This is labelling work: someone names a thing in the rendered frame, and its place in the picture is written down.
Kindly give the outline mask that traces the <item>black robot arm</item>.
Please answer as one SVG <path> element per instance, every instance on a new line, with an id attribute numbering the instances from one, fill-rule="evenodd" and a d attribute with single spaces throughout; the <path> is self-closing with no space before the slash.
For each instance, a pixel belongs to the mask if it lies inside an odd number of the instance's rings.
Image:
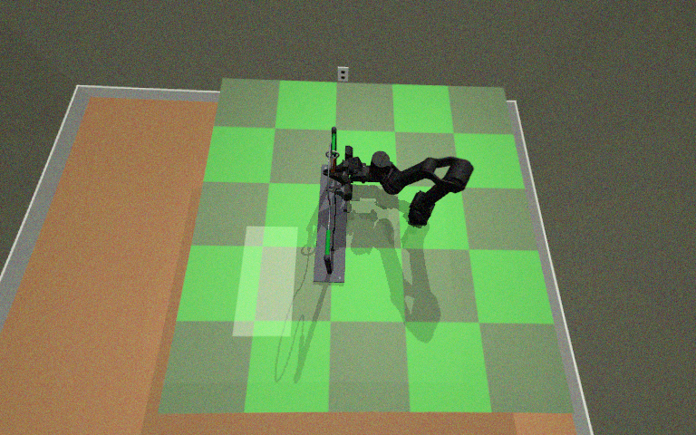
<path id="1" fill-rule="evenodd" d="M 449 167 L 442 179 L 434 171 L 436 168 Z M 363 167 L 359 157 L 349 158 L 349 171 L 352 179 L 363 178 Z M 435 203 L 448 193 L 458 193 L 466 187 L 472 173 L 473 165 L 466 159 L 446 157 L 441 159 L 427 158 L 424 161 L 404 170 L 398 170 L 384 151 L 376 151 L 372 155 L 369 166 L 369 181 L 380 182 L 386 193 L 396 195 L 404 187 L 422 179 L 430 179 L 435 185 L 426 193 L 419 191 L 415 194 L 409 208 L 411 225 L 427 225 Z"/>

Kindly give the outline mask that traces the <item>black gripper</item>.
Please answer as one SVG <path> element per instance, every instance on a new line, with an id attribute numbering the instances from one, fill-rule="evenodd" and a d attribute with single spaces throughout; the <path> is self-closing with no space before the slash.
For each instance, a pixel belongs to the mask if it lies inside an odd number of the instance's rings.
<path id="1" fill-rule="evenodd" d="M 365 182 L 369 181 L 369 166 L 366 165 L 365 167 L 362 167 L 362 172 L 363 172 L 363 177 L 362 179 L 352 179 L 352 173 L 349 171 L 349 158 L 353 157 L 353 147 L 351 146 L 345 146 L 345 158 L 344 160 L 337 166 L 335 166 L 335 172 L 329 172 L 329 178 L 334 179 L 338 181 L 339 183 L 344 185 L 344 195 L 343 195 L 343 201 L 349 201 L 352 199 L 353 196 L 353 183 L 354 181 L 357 182 L 362 182 L 363 184 Z M 346 175 L 343 174 L 343 172 L 346 171 Z M 350 178 L 349 178 L 349 175 Z"/>

